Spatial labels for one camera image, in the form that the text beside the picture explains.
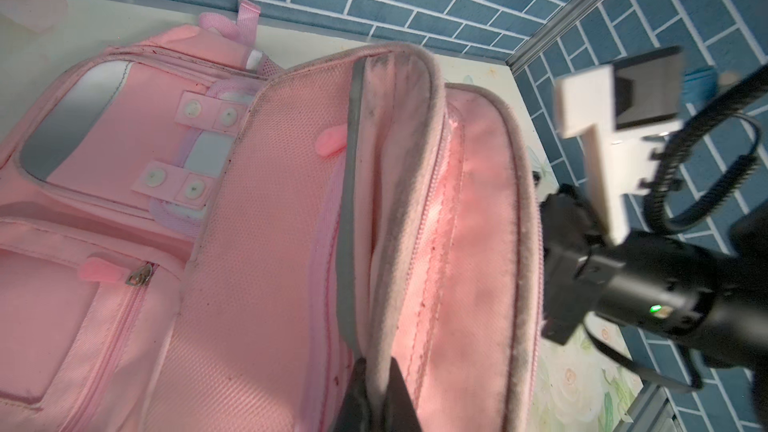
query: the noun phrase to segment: black cable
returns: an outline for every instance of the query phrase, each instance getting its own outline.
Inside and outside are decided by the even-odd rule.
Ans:
[[[756,151],[760,144],[762,130],[757,120],[739,113],[739,110],[761,98],[766,92],[768,92],[768,65],[762,66],[716,97],[691,117],[682,130],[672,136],[660,154],[656,175],[650,184],[650,191],[643,200],[643,216],[651,230],[662,235],[673,235],[695,226],[708,217],[750,176],[757,167]],[[755,131],[752,149],[747,154],[739,156],[695,204],[675,217],[667,217],[664,203],[667,195],[673,190],[676,182],[675,175],[680,164],[690,157],[691,149],[699,140],[731,117],[737,117],[752,126]]]

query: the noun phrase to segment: table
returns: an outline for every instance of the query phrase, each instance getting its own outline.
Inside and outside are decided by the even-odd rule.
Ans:
[[[0,14],[0,139],[7,135],[46,86],[73,64],[106,46],[138,42],[179,24],[196,24],[205,9],[150,0],[65,0],[66,13],[40,34]],[[328,35],[311,27],[262,20],[256,48],[283,67],[365,45],[353,38]],[[512,72],[501,62],[437,55],[449,82],[483,86],[504,99],[520,124],[529,158],[542,173],[538,196],[557,188],[542,143],[536,134]],[[618,327],[590,319],[590,329],[627,353]],[[531,432],[607,432],[640,390],[637,376],[619,370],[577,332],[561,348],[542,341],[541,360],[528,430]]]

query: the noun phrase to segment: black strap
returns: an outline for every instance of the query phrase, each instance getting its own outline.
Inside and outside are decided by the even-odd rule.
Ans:
[[[701,390],[704,387],[704,383],[701,381],[701,376],[699,375],[699,371],[694,365],[694,360],[690,356],[690,349],[688,349],[688,347],[674,344],[674,346],[677,347],[677,349],[680,351],[680,355],[683,357],[683,362],[685,363],[685,367],[688,370],[688,375],[690,376],[690,385],[661,375],[656,370],[648,369],[647,367],[639,365],[634,360],[625,357],[622,353],[613,350],[608,344],[593,336],[589,329],[587,329],[586,324],[584,325],[584,331],[587,332],[587,337],[589,337],[589,340],[592,341],[592,345],[594,345],[597,350],[600,350],[604,356],[608,357],[610,360],[616,362],[628,371],[635,372],[643,380],[648,380],[649,382],[653,382],[654,384],[658,384],[661,387],[665,387],[669,390],[672,390],[673,392],[678,392],[681,394],[695,392],[696,390]]]

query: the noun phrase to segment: pink webbing strap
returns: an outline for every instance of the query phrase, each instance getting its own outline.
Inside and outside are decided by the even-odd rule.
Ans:
[[[256,44],[256,26],[259,25],[261,8],[247,0],[240,0],[237,10],[237,24],[221,14],[203,12],[197,20],[201,28],[216,29],[219,34],[248,47]]]

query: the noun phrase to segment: robotic arm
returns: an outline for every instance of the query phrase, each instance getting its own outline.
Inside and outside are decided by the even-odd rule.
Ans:
[[[582,138],[590,200],[562,186],[542,204],[542,334],[565,344],[593,311],[666,337],[680,347],[691,384],[642,368],[590,338],[619,364],[676,391],[702,387],[691,349],[700,350],[709,367],[751,369],[755,409],[766,425],[768,201],[731,226],[736,255],[668,235],[705,220],[756,167],[760,127],[738,111],[768,91],[768,66],[717,97],[685,126],[676,119],[682,69],[681,50],[672,47],[556,83],[559,133]],[[664,203],[680,183],[679,165],[696,142],[729,118],[752,125],[752,149],[697,203],[669,217]],[[621,198],[625,193],[645,194],[643,216],[652,232],[629,230]]]

